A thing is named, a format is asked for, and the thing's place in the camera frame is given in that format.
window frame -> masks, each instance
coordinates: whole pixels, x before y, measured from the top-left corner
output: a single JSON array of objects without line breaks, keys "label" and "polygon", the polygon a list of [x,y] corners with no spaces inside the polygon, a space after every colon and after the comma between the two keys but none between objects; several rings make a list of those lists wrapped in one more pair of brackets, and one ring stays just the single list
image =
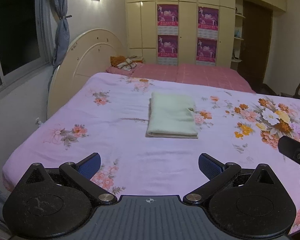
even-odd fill
[{"label": "window frame", "polygon": [[6,75],[3,75],[0,62],[0,92],[33,71],[51,65],[53,39],[51,34],[49,0],[35,0],[35,21],[40,57]]}]

purple poster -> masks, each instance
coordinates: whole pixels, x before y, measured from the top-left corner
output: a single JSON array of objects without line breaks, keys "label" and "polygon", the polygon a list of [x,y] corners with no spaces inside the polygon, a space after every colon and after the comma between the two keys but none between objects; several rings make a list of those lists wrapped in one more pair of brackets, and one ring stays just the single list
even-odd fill
[{"label": "purple poster", "polygon": [[198,37],[218,39],[219,10],[198,7]]},{"label": "purple poster", "polygon": [[158,35],[158,63],[178,65],[178,36]]},{"label": "purple poster", "polygon": [[215,66],[217,54],[217,41],[198,38],[197,65]]},{"label": "purple poster", "polygon": [[177,4],[158,4],[158,34],[178,35],[178,17]]}]

headboard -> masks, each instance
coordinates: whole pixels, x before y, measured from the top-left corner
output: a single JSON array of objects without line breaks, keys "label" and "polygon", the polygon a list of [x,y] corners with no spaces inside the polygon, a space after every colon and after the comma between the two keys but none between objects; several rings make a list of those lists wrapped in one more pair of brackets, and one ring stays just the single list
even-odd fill
[{"label": "headboard", "polygon": [[67,103],[92,75],[105,72],[110,66],[110,56],[125,54],[121,42],[110,31],[93,29],[78,36],[53,74],[48,118]]}]

floral bedsheet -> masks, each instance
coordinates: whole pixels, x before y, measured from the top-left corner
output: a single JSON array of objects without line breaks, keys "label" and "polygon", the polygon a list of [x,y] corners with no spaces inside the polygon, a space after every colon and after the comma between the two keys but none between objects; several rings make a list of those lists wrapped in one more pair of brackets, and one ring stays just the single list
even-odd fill
[{"label": "floral bedsheet", "polygon": [[[194,99],[198,139],[146,137],[153,91]],[[182,198],[208,181],[198,168],[201,153],[243,168],[267,163],[296,205],[294,232],[300,168],[279,153],[283,135],[300,141],[300,100],[98,73],[12,153],[3,175],[16,185],[31,163],[58,167],[98,152],[102,166],[91,180],[117,197]]]}]

brown wooden door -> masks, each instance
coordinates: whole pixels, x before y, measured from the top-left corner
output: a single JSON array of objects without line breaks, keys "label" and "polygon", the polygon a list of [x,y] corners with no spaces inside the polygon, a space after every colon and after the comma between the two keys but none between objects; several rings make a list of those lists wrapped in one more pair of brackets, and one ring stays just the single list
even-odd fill
[{"label": "brown wooden door", "polygon": [[260,5],[243,1],[243,15],[238,73],[258,92],[263,83],[268,62],[272,11]]}]

